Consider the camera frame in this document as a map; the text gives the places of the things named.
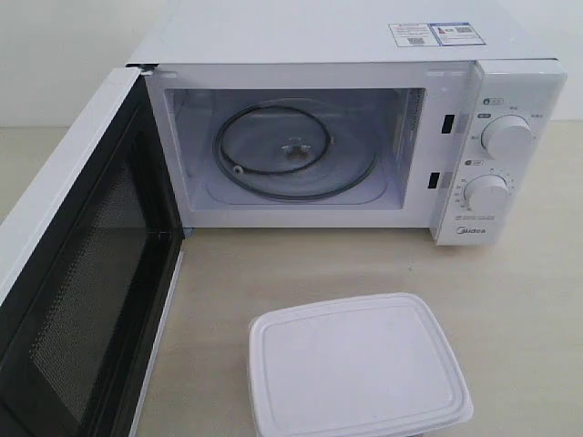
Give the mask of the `white microwave oven body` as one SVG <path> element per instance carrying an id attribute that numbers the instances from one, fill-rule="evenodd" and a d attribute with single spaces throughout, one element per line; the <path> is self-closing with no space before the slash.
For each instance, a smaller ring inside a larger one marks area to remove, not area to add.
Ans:
<path id="1" fill-rule="evenodd" d="M 398 47 L 390 24 L 467 22 L 480 46 Z M 146 76 L 182 225 L 427 229 L 444 246 L 496 242 L 566 82 L 557 58 L 494 1 L 173 1 L 128 60 Z M 231 182 L 213 138 L 240 109 L 288 97 L 349 115 L 378 162 L 340 195 L 281 202 Z M 493 158 L 481 135 L 516 115 L 533 141 Z M 475 178 L 507 184 L 476 213 Z"/>

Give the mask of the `upper white power knob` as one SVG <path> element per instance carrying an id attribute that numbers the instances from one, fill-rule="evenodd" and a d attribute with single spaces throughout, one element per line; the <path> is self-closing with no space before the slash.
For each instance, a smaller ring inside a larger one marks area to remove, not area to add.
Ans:
<path id="1" fill-rule="evenodd" d="M 502 116 L 489 123 L 481 135 L 483 148 L 497 159 L 525 155 L 531 147 L 533 134 L 520 116 Z"/>

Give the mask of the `white microwave door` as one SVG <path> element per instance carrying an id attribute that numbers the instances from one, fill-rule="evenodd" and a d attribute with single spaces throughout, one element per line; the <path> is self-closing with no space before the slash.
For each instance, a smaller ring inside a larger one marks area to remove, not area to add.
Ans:
<path id="1" fill-rule="evenodd" d="M 1 433 L 133 436 L 182 259 L 137 67 L 113 70 L 1 226 Z"/>

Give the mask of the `white warning label sticker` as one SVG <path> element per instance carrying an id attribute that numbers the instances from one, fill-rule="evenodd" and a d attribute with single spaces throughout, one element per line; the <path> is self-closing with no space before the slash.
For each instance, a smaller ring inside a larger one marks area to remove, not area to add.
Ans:
<path id="1" fill-rule="evenodd" d="M 398 47 L 439 46 L 426 23 L 390 24 L 389 29 Z"/>

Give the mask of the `white plastic lidded container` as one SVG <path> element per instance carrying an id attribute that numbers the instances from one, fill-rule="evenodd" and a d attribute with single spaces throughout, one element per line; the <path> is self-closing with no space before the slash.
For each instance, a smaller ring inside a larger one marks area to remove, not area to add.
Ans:
<path id="1" fill-rule="evenodd" d="M 420 436 L 474 413 L 437 318 L 410 293 L 273 310 L 248 345 L 260 436 Z"/>

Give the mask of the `glass turntable plate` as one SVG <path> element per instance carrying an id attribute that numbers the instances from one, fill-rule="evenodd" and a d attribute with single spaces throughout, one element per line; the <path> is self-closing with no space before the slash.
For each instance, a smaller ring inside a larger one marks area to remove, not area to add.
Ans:
<path id="1" fill-rule="evenodd" d="M 322 101 L 288 97 L 246 106 L 213 138 L 215 164 L 253 195 L 310 202 L 355 188 L 374 171 L 376 147 L 351 117 Z"/>

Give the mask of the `blue energy label sticker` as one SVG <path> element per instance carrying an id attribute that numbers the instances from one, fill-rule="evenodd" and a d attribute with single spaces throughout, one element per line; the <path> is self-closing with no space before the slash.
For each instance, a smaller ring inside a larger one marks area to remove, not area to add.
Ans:
<path id="1" fill-rule="evenodd" d="M 480 46 L 483 40 L 467 22 L 430 23 L 440 46 Z"/>

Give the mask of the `lower white timer knob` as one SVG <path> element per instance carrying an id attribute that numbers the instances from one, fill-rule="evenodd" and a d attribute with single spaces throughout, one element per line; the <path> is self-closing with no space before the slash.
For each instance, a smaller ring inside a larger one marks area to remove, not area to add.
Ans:
<path id="1" fill-rule="evenodd" d="M 475 178 L 464 189 L 465 203 L 476 213 L 501 211 L 506 207 L 509 197 L 506 182 L 496 175 Z"/>

